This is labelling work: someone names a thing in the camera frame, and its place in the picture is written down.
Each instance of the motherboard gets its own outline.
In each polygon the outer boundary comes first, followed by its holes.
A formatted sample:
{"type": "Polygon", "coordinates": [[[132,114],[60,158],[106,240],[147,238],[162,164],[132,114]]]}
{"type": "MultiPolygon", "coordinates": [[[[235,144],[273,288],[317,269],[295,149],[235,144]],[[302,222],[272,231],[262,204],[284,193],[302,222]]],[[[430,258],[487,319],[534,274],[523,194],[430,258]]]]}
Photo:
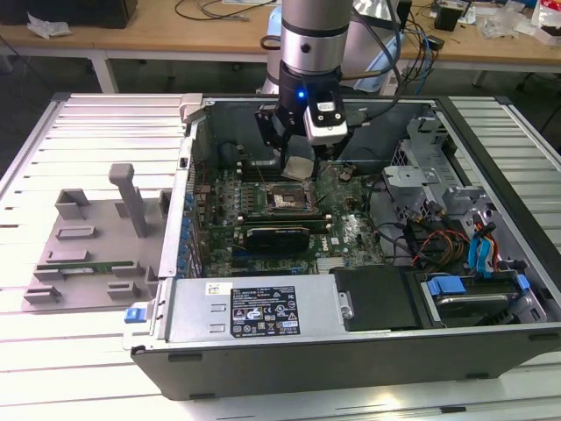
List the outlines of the motherboard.
{"type": "Polygon", "coordinates": [[[383,263],[365,213],[372,177],[352,171],[326,163],[314,180],[248,182],[238,168],[197,168],[189,240],[201,276],[315,275],[383,263]]]}

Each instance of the table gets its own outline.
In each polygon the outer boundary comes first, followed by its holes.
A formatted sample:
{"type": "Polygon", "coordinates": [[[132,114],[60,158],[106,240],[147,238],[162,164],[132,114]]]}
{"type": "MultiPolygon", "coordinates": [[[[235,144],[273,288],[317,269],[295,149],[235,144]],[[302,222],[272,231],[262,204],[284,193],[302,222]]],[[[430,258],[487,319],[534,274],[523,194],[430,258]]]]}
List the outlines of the table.
{"type": "MultiPolygon", "coordinates": [[[[270,7],[247,13],[251,22],[196,22],[174,13],[176,0],[138,0],[138,10],[125,29],[73,26],[64,38],[42,39],[24,26],[0,25],[0,34],[22,55],[83,57],[92,61],[102,92],[116,93],[118,87],[110,59],[170,61],[266,62],[259,39],[266,34],[270,7]]],[[[415,0],[414,12],[427,0],[415,0]]],[[[217,13],[241,7],[217,4],[217,13]]],[[[200,16],[194,0],[181,11],[200,16]]],[[[431,35],[446,41],[437,68],[515,72],[561,72],[561,48],[545,46],[521,34],[519,39],[483,39],[474,25],[454,32],[431,30],[432,19],[416,16],[431,35]]],[[[401,67],[416,57],[417,46],[410,40],[403,46],[401,67]]],[[[0,54],[11,54],[0,46],[0,54]]]]}
{"type": "MultiPolygon", "coordinates": [[[[133,163],[143,197],[172,187],[183,130],[180,98],[72,95],[53,101],[0,181],[0,419],[522,420],[561,414],[561,352],[536,357],[495,380],[172,402],[122,349],[123,311],[19,312],[33,263],[57,216],[53,203],[59,189],[83,188],[89,199],[119,198],[107,180],[113,161],[133,163]],[[443,413],[451,406],[466,412],[443,413]]],[[[547,182],[540,177],[561,170],[558,161],[539,158],[539,151],[548,150],[546,142],[529,143],[529,134],[539,135],[523,118],[516,126],[511,120],[515,112],[493,98],[451,100],[487,149],[493,149],[505,176],[530,200],[527,204],[533,202],[536,213],[551,211],[553,196],[560,193],[535,191],[535,185],[547,182]],[[524,152],[530,157],[515,158],[524,152]],[[543,171],[547,165],[555,167],[543,171]],[[527,179],[516,178],[517,168],[527,169],[527,179]]],[[[461,154],[458,160],[477,182],[469,160],[461,154]]]]}

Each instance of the blue release latch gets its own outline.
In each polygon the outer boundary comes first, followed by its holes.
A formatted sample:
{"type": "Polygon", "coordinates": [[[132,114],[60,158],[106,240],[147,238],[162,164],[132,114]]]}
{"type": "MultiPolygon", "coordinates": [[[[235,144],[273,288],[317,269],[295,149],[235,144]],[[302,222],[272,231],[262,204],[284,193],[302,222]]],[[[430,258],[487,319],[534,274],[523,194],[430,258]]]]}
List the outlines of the blue release latch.
{"type": "Polygon", "coordinates": [[[526,292],[529,290],[529,282],[528,278],[525,275],[518,275],[516,276],[516,282],[518,282],[518,286],[522,290],[522,292],[526,292]]]}
{"type": "Polygon", "coordinates": [[[129,323],[144,323],[146,321],[146,309],[137,309],[131,307],[124,312],[124,322],[129,323]]]}
{"type": "Polygon", "coordinates": [[[464,283],[459,276],[435,276],[427,281],[427,286],[432,296],[465,293],[464,283]]]}

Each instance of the power supply label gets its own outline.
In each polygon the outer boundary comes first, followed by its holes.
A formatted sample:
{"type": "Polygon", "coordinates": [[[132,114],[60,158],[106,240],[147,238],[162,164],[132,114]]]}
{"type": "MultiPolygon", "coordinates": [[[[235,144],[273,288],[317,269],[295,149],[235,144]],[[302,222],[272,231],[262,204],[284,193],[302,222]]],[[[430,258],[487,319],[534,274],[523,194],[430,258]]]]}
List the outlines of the power supply label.
{"type": "Polygon", "coordinates": [[[232,289],[230,333],[234,338],[299,335],[295,287],[232,289]]]}

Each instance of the white plastic bag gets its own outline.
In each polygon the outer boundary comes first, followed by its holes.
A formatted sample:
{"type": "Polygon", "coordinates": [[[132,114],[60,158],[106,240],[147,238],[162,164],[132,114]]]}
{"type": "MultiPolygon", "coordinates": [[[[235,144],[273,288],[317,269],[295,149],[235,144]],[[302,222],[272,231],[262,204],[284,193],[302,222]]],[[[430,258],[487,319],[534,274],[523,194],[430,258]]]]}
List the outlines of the white plastic bag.
{"type": "Polygon", "coordinates": [[[518,38],[515,28],[523,18],[523,15],[516,10],[516,4],[507,2],[494,15],[478,18],[477,27],[483,38],[491,39],[507,36],[518,38]]]}

